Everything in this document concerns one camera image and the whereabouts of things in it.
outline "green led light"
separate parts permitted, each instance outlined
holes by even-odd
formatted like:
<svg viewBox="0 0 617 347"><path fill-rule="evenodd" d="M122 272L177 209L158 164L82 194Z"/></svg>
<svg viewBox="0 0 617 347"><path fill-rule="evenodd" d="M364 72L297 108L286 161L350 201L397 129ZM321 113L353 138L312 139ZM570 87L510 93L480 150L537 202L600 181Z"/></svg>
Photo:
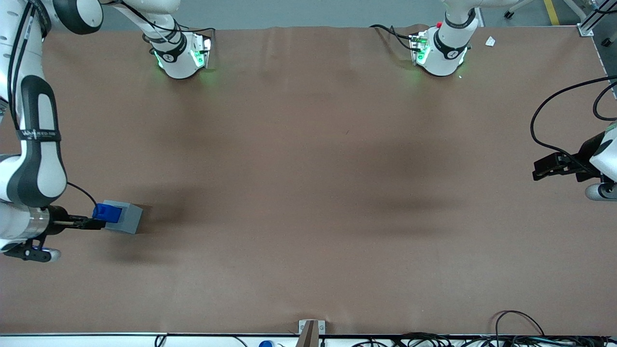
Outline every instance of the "green led light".
<svg viewBox="0 0 617 347"><path fill-rule="evenodd" d="M159 67L161 69L164 69L163 68L163 63L160 62L159 55L156 53L156 51L154 51L154 56L156 57L156 60L159 62Z"/></svg>
<svg viewBox="0 0 617 347"><path fill-rule="evenodd" d="M199 51L198 52L191 51L191 53L193 54L193 60L195 61L195 65L197 67L204 66L204 55L201 54Z"/></svg>

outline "black cable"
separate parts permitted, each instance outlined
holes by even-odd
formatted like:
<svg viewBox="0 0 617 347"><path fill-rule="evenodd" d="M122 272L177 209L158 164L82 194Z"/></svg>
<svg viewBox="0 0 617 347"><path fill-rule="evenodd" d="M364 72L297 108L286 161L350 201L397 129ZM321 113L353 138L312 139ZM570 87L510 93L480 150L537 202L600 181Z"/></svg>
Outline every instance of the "black cable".
<svg viewBox="0 0 617 347"><path fill-rule="evenodd" d="M398 36L398 37L400 37L400 38L406 38L406 39L408 39L408 40L409 40L409 36L405 36L405 35L401 35L401 34L398 34L398 33L394 33L394 32L392 32L392 31L390 31L390 28L388 28L388 27L386 27L386 26L384 26L384 25L381 25L381 24L373 24L373 25L371 25L369 28L379 28L379 29L383 29L383 30L386 30L388 33L390 33L390 35L397 35L397 36Z"/></svg>
<svg viewBox="0 0 617 347"><path fill-rule="evenodd" d="M612 122L614 120L617 120L617 117L613 117L613 118L607 118L607 117L602 117L599 113L598 113L598 103L600 102L600 100L604 97L604 95L611 89L613 89L614 86L617 86L617 82L611 83L608 85L608 87L604 88L604 90L602 92L600 92L600 94L598 95L598 97L595 99L594 101L594 108L593 108L593 112L594 112L594 116L600 120L607 120L609 122Z"/></svg>
<svg viewBox="0 0 617 347"><path fill-rule="evenodd" d="M154 339L154 347L162 347L167 340L167 335L157 335Z"/></svg>
<svg viewBox="0 0 617 347"><path fill-rule="evenodd" d="M524 316L527 317L529 320L531 320L532 322L534 322L534 324L536 325L536 327L540 330L540 334L542 334L542 336L545 336L544 330L542 329L542 327L540 326L540 324L538 324L538 322L536 322L535 319L533 319L530 315L526 314L525 312L521 312L521 311L517 311L517 310L506 310L503 311L501 313L501 315L499 315L499 317L497 318L497 320L495 321L495 337L499 336L499 321L501 320L501 318L503 318L505 315L507 315L508 313L515 313L518 314L519 316Z"/></svg>
<svg viewBox="0 0 617 347"><path fill-rule="evenodd" d="M234 336L233 338L235 338L236 340L240 341L240 343L242 343L242 344L244 345L244 347L249 347L249 345L247 345L247 344L246 344L246 342L244 342L244 341L240 340L240 338L239 338L239 337Z"/></svg>
<svg viewBox="0 0 617 347"><path fill-rule="evenodd" d="M11 88L12 86L12 79L13 79L13 65L15 64L15 56L17 55L17 46L19 45L19 39L22 36L22 30L23 30L23 25L26 22L26 18L28 18L28 12L30 11L30 8L32 7L32 4L30 4L29 2L26 4L26 8L23 10L23 14L22 14L22 18L19 21L19 27L17 29L17 33L15 34L15 40L13 41L13 48L10 52L10 58L9 58L9 71L7 74L7 83L6 83L6 88L7 88L7 97L9 98L7 101L9 102L9 111L10 111L10 116L13 120L13 125L15 126L15 130L19 130L19 123L17 121L17 110L15 110L15 96L13 95L13 90ZM16 68L15 71L15 79L19 78L19 70Z"/></svg>
<svg viewBox="0 0 617 347"><path fill-rule="evenodd" d="M409 49L410 51L413 51L413 52L420 52L420 51L421 51L419 48L413 48L413 47L407 46L407 45L403 42L403 40L401 40L401 38L405 38L405 39L409 40L409 36L405 36L405 35L401 35L401 34L397 33L397 32L396 32L396 30L394 29L394 26L393 26L393 25L392 25L392 26L390 26L390 29L388 29L388 28L384 27L384 26L383 26L383 25L381 25L381 24L374 24L374 25L371 25L370 27L371 27L371 28L379 28L379 29L386 30L386 31L387 31L390 35L394 35L394 37L396 37L396 39L399 41L399 43L400 43L403 47L405 47L405 48Z"/></svg>
<svg viewBox="0 0 617 347"><path fill-rule="evenodd" d="M94 204L94 215L98 215L99 214L99 206L96 204L96 200L94 200L92 195L90 195L85 189L83 189L82 187L80 187L80 186L78 186L76 184L67 182L67 185L70 185L71 187L73 187L73 188L77 189L78 191L84 193L90 199L90 201L92 201L92 203Z"/></svg>
<svg viewBox="0 0 617 347"><path fill-rule="evenodd" d="M603 10L596 9L596 10L594 10L594 12L598 13L598 14L615 14L615 13L617 13L617 10L603 11Z"/></svg>
<svg viewBox="0 0 617 347"><path fill-rule="evenodd" d="M381 347L390 347L390 346L386 345L383 342L373 341L373 340L368 340L366 342L356 343L355 345L353 345L351 347L364 347L364 344L367 344L367 343L375 344L375 345L378 345L378 346L381 346Z"/></svg>
<svg viewBox="0 0 617 347"><path fill-rule="evenodd" d="M13 85L12 85L12 89L13 89L13 105L12 105L12 109L13 110L17 110L17 98L15 97L15 95L17 94L17 80L19 79L19 70L22 66L22 60L23 60L23 54L26 53L26 46L28 45L28 39L30 39L30 29L32 28L32 21L35 18L35 12L36 9L34 7L32 7L32 9L30 10L30 15L28 18L28 27L26 29L26 32L23 34L23 40L22 40L22 48L19 50L19 56L17 56L17 62L15 63L15 78L13 78Z"/></svg>
<svg viewBox="0 0 617 347"><path fill-rule="evenodd" d="M564 149L561 149L559 147L553 146L551 144L547 144L544 143L540 140L538 140L538 138L536 137L536 131L534 129L535 124L536 124L536 118L538 116L538 114L540 114L540 111L542 110L542 108L544 108L544 106L546 104L549 103L549 101L551 101L553 98L555 98L556 96L563 94L567 91L582 87L582 86L586 86L586 85L591 85L593 83L598 83L598 82L602 82L602 81L607 81L607 80L614 80L617 79L617 75L613 75L613 76L608 76L608 77L602 77L602 78L596 78L595 80L589 80L589 81L585 81L585 82L581 82L581 83L577 83L575 85L571 85L569 87L563 88L560 91L557 91L556 93L554 93L553 95L547 97L542 104L536 109L536 112L534 113L534 116L531 117L531 123L529 124L529 131L531 132L531 138L540 146L545 147L545 148L549 148L552 149L554 151L557 151L559 153L562 153L564 156L568 157L568 159L570 159L571 161L573 161L574 163L576 163L578 166L580 166L581 168L583 168L587 173L591 174L591 175L595 175L595 170L592 170L590 168L588 168L587 166L583 165L582 162L580 162L578 159L576 159L574 156L572 156L572 154L566 152Z"/></svg>
<svg viewBox="0 0 617 347"><path fill-rule="evenodd" d="M170 32L172 32L172 33L199 33L199 32L202 32L202 31L210 31L210 30L212 30L213 32L215 32L215 31L216 31L216 29L215 29L215 28L203 28L203 29L194 29L194 30L182 30L182 29L180 29L180 30L179 30L179 29L176 29L176 28L174 28L174 29L164 28L164 27L161 27L161 26L159 26L159 25L156 25L155 23L150 22L150 21L149 21L149 20L148 20L148 19L147 19L147 18L146 18L143 14L141 14L141 12L140 12L140 11L138 11L138 10L136 10L135 8L131 7L130 5L128 5L127 3L125 3L125 2L124 2L124 1L122 1L122 0L120 0L120 1L118 1L118 2L110 2L110 3L105 4L105 5L109 5L109 4L119 4L119 5L123 5L123 6L125 6L127 9L129 9L132 13L134 13L137 17L139 17L141 20L145 21L145 22L146 22L146 23L148 23L149 25L152 25L153 27L156 27L156 28L159 28L159 29L163 29L163 30L166 30L166 31L170 31ZM185 26L185 25L180 25L180 24L178 24L178 26L179 26L179 27L186 28L186 26Z"/></svg>
<svg viewBox="0 0 617 347"><path fill-rule="evenodd" d="M429 341L433 347L452 347L452 342L445 336L432 334L432 333L406 333L401 335L402 338L408 338L409 342L407 343L408 347L415 347L420 345L422 342Z"/></svg>

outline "gray box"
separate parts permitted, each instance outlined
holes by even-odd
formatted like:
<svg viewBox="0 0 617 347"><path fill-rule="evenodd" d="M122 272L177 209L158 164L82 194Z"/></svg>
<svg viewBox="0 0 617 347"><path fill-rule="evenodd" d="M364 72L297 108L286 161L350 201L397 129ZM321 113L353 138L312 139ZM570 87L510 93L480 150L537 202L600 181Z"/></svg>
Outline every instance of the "gray box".
<svg viewBox="0 0 617 347"><path fill-rule="evenodd" d="M118 222L105 224L105 229L129 234L137 233L137 227L139 226L139 220L141 219L141 213L143 212L140 207L113 200L105 200L103 203L122 209Z"/></svg>

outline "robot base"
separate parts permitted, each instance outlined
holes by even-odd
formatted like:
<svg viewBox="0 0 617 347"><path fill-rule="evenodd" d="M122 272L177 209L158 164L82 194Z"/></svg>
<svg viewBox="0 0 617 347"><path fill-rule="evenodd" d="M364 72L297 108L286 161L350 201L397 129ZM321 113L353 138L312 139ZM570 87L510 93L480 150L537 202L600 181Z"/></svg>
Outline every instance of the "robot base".
<svg viewBox="0 0 617 347"><path fill-rule="evenodd" d="M183 33L188 44L179 56L174 58L168 54L154 55L159 62L159 67L172 78L181 80L193 76L199 69L207 68L212 39L204 38L195 33Z"/></svg>
<svg viewBox="0 0 617 347"><path fill-rule="evenodd" d="M435 32L437 32L437 27L431 27L409 37L411 47L420 50L420 52L412 51L412 61L414 65L421 66L431 75L448 76L454 73L457 67L463 63L467 48L455 59L446 59L443 53L435 47Z"/></svg>

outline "metal bracket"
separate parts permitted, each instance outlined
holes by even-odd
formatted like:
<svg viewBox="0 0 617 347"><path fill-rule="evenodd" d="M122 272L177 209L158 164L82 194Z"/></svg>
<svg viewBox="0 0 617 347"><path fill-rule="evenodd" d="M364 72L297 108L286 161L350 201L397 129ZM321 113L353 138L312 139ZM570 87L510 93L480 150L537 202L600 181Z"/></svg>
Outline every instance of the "metal bracket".
<svg viewBox="0 0 617 347"><path fill-rule="evenodd" d="M307 323L308 320L312 320L312 319L298 320L298 334L302 333L302 329L304 329L304 325ZM319 328L319 335L325 335L325 333L326 333L326 321L325 320L318 320L317 321L317 327Z"/></svg>
<svg viewBox="0 0 617 347"><path fill-rule="evenodd" d="M583 31L583 29L581 28L581 24L580 23L576 24L576 28L578 29L579 35L581 37L592 37L594 35L594 31L593 30Z"/></svg>

